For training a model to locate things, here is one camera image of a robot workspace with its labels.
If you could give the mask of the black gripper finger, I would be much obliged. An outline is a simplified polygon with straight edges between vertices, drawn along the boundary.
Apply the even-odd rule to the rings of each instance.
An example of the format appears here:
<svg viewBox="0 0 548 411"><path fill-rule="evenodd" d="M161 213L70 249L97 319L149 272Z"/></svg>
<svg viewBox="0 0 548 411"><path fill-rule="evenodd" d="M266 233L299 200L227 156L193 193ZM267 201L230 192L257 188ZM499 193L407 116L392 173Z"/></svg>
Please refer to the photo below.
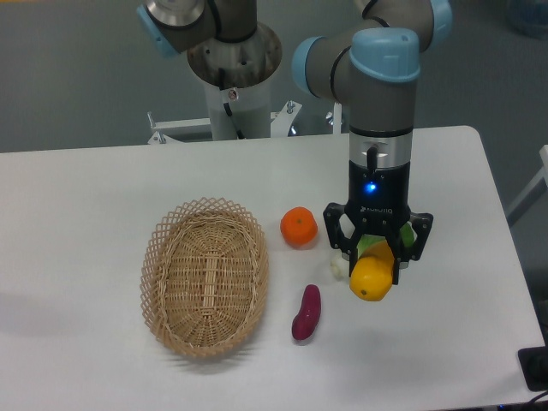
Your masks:
<svg viewBox="0 0 548 411"><path fill-rule="evenodd" d="M346 236L343 232L340 222L343 216L346 216L354 227L351 236ZM365 234L364 217L360 213L360 208L353 202L346 205L331 202L324 209L323 218L330 245L348 258L348 274L351 274L359 258L358 244Z"/></svg>
<svg viewBox="0 0 548 411"><path fill-rule="evenodd" d="M399 283L400 270L410 261L418 261L424 251L426 242L432 230L433 215L430 213L410 214L409 220L398 227L391 220L387 221L387 242L394 257L392 268L392 283ZM414 241L406 245L402 237L402 227L410 227Z"/></svg>

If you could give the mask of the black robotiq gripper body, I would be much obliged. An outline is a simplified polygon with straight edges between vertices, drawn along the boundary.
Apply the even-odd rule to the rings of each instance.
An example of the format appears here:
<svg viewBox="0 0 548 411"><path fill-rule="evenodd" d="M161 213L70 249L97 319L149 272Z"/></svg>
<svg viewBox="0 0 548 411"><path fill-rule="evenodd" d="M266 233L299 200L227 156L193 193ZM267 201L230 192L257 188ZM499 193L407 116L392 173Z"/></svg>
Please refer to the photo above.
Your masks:
<svg viewBox="0 0 548 411"><path fill-rule="evenodd" d="M349 162L348 202L344 211L354 227L364 234L398 235L410 219L410 163L382 168L374 146L365 151L365 160L363 165Z"/></svg>

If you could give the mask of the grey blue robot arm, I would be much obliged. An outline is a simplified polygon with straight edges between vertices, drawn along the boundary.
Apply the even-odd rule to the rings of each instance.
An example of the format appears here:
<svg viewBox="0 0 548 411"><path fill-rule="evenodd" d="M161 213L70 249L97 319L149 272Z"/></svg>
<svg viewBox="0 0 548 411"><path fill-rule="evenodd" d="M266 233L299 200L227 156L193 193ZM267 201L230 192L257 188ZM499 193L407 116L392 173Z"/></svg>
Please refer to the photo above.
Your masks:
<svg viewBox="0 0 548 411"><path fill-rule="evenodd" d="M335 37L304 40L295 50L295 84L349 111L348 201L324 211L330 244L358 264L365 235L390 247L390 279L418 260L432 215L408 206L420 53L446 39L446 1L363 1L360 23ZM216 140L269 137L267 83L282 60L277 35L259 22L254 1L145 1L137 9L165 56L186 54L209 92Z"/></svg>

